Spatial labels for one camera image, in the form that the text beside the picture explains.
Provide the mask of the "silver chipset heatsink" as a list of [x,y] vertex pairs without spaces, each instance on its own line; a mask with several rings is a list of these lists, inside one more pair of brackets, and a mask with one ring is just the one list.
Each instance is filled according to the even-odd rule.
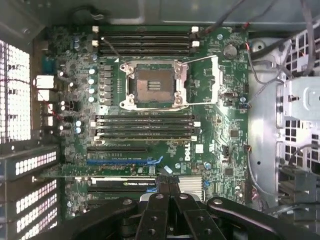
[[201,176],[180,176],[178,185],[181,193],[195,194],[199,198],[204,195]]

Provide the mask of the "open black PC case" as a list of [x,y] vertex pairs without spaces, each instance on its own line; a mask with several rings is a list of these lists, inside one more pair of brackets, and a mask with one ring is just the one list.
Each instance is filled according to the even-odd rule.
[[[307,77],[314,68],[314,27],[320,0],[0,0],[0,157],[44,146],[59,146],[45,136],[38,86],[55,86],[42,63],[47,30],[54,26],[187,26],[198,37],[228,27],[247,34],[249,66],[248,139],[245,203],[222,197],[310,232],[320,240],[320,175],[285,161],[285,120],[281,90],[287,80]],[[0,181],[0,202],[16,200],[53,179],[34,181],[41,170]],[[0,222],[16,221],[36,207],[56,205],[27,226],[0,225],[9,240],[41,220],[61,220],[61,185],[27,208],[0,204]],[[168,210],[166,240],[192,240],[176,234]]]

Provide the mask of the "black expansion slot blue clip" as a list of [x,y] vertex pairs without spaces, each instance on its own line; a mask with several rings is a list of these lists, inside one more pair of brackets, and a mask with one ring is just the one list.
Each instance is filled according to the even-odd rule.
[[88,187],[88,193],[154,193],[157,191],[156,187]]

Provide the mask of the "green Dell motherboard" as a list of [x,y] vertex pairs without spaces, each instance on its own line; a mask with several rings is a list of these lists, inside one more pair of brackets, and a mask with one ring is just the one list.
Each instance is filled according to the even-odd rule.
[[[129,35],[100,36],[99,28],[135,28],[148,30],[191,31],[187,36]],[[199,26],[115,25],[53,26],[46,32],[46,49],[42,60],[45,77],[54,77],[54,88],[37,91],[45,101],[43,126],[45,136],[53,136],[59,145],[59,164],[86,165],[87,159],[158,159],[165,170],[180,176],[202,177],[203,197],[222,196],[244,204],[247,200],[249,64],[246,52],[248,36],[230,27],[198,36]],[[183,38],[200,41],[189,49],[143,48],[116,49],[151,51],[189,51],[189,56],[117,56],[99,40],[107,38]],[[225,46],[237,48],[237,56],[227,59]],[[126,74],[120,65],[135,60],[178,60],[188,65],[188,103],[195,105],[178,111],[128,111],[119,106],[125,98]],[[99,119],[96,115],[195,115],[197,120],[179,119]],[[201,122],[190,125],[112,125],[90,127],[91,122]],[[98,129],[196,129],[198,133],[115,132],[96,133]],[[147,147],[147,153],[87,153],[91,146]],[[87,192],[66,195],[60,183],[61,220],[70,220],[93,208],[124,196],[139,200],[155,192]]]

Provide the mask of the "perforated slot cover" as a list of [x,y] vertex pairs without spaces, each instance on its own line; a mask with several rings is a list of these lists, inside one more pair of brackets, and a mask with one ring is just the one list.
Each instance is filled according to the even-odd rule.
[[0,156],[0,181],[14,181],[59,161],[58,145],[36,147]]
[[28,224],[32,223],[35,219],[37,219],[40,215],[45,213],[48,210],[51,210],[56,205],[46,205],[46,206],[38,206],[33,210],[29,211],[27,214],[22,215],[22,217],[18,218],[17,220],[9,220],[7,222],[0,221],[0,225],[4,224],[13,224],[15,223],[17,226],[22,228],[22,225],[27,226]]
[[19,234],[18,236],[14,236],[9,240],[29,240],[32,237],[38,235],[39,233],[43,233],[51,228],[54,228],[59,223],[57,218],[52,220],[41,220],[38,223],[32,225],[31,227],[26,229],[26,232]]
[[20,211],[22,211],[22,208],[27,208],[43,198],[44,196],[48,195],[49,193],[53,192],[58,187],[58,181],[56,179],[53,179],[40,187],[36,188],[35,190],[29,192],[28,194],[25,194],[21,197],[18,197],[17,199],[11,199],[7,201],[0,201],[0,204],[3,203],[14,203],[14,206],[16,208],[20,208]]

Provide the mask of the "perforated metal disk bay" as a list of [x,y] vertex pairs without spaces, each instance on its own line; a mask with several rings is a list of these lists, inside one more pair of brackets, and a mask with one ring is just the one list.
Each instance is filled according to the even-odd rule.
[[280,91],[286,163],[320,176],[320,24],[314,27],[315,61],[308,76]]

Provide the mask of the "CPU socket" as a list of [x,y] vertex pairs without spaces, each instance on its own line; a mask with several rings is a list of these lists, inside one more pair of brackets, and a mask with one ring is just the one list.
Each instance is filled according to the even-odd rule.
[[125,73],[124,110],[162,108],[187,104],[189,67],[178,60],[132,60],[120,65]]

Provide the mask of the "silver coin cell battery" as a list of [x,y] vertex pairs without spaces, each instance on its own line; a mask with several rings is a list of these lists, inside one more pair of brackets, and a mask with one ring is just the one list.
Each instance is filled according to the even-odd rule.
[[226,59],[234,59],[238,55],[238,50],[234,45],[228,44],[223,49],[223,55]]

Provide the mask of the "black RAM slot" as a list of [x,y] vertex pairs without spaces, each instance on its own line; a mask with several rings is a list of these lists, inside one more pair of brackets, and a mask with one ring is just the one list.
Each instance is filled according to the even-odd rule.
[[133,38],[133,37],[122,37],[122,38],[108,38],[106,36],[100,37],[100,41],[107,40],[112,43],[120,43],[120,42],[173,42],[173,43],[189,43],[190,40],[188,38]]
[[199,131],[194,128],[182,128],[182,129],[173,129],[173,128],[138,128],[138,129],[115,129],[115,128],[110,128],[110,129],[96,129],[96,133],[125,133],[125,132],[133,132],[133,133],[198,133]]
[[139,29],[139,28],[99,28],[97,33],[99,36],[187,36],[194,35],[194,32],[185,30],[151,30],[151,29]]
[[121,56],[191,56],[192,53],[189,51],[179,50],[124,50],[118,51]]
[[168,41],[118,41],[110,42],[115,49],[190,49],[200,46],[200,41],[168,42]]
[[161,120],[198,120],[196,115],[96,115],[96,120],[115,120],[115,119],[161,119]]
[[165,126],[165,125],[173,125],[173,126],[192,126],[192,127],[200,127],[201,122],[200,121],[195,121],[195,122],[134,122],[134,121],[129,121],[129,122],[91,122],[90,127],[106,127],[106,126],[125,126],[125,125],[130,125],[130,126],[139,126],[139,125],[144,125],[144,126]]

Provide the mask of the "thin metal locking lever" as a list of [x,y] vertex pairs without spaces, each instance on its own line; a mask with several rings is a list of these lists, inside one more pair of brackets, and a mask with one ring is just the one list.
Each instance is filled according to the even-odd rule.
[[109,46],[110,50],[116,55],[116,57],[119,60],[122,58],[121,55],[118,53],[118,51],[113,47],[113,45],[108,40],[106,40],[103,36],[100,39]]
[[196,103],[184,103],[184,104],[178,104],[178,105],[172,105],[170,107],[152,107],[152,108],[137,108],[135,111],[137,112],[173,112],[174,110],[183,110],[190,106],[203,106],[203,105],[215,105],[215,102],[196,102]]

